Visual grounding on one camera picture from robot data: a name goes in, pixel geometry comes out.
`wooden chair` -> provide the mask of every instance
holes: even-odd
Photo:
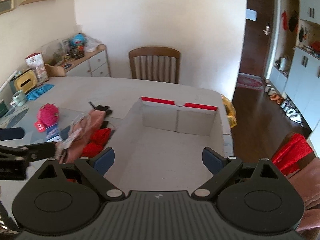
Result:
[[[179,84],[181,53],[166,47],[144,47],[129,52],[132,78]]]

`metal screw cap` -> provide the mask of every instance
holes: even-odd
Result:
[[[195,195],[198,197],[207,197],[210,195],[210,191],[205,188],[199,188],[195,191]]]
[[[107,191],[108,197],[120,197],[122,195],[122,191],[119,189],[111,189]]]

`plastic bag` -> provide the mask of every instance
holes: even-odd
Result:
[[[94,52],[100,44],[102,44],[102,42],[88,36],[85,38],[84,52]]]
[[[233,104],[231,103],[231,101],[226,98],[224,95],[221,95],[222,97],[222,102],[226,108],[227,111],[227,116],[228,116],[228,121],[229,121],[229,125],[230,128],[234,128],[237,125],[237,120],[236,120],[236,110],[233,106]]]

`cardboard box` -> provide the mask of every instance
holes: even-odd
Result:
[[[116,157],[104,177],[126,194],[191,193],[212,177],[202,163],[205,147],[233,156],[232,137],[223,134],[217,107],[145,97],[132,106],[106,147]]]

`red hanging cloth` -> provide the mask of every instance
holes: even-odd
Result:
[[[281,17],[283,18],[283,29],[285,31],[288,30],[288,17],[287,17],[287,12],[284,11],[283,14],[281,15]]]

